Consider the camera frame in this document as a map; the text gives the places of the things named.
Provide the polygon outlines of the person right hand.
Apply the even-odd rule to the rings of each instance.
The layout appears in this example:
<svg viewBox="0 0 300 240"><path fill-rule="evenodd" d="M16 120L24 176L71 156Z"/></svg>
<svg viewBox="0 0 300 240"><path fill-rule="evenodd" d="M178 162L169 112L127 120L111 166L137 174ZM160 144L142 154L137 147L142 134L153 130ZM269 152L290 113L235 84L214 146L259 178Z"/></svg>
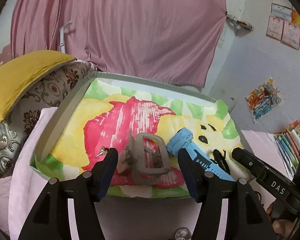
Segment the person right hand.
<svg viewBox="0 0 300 240"><path fill-rule="evenodd" d="M286 219L272 220L270 215L272 214L274 206L275 202L272 202L266 210L274 232L279 234L282 239L300 239L300 218L297 218L294 222Z"/></svg>

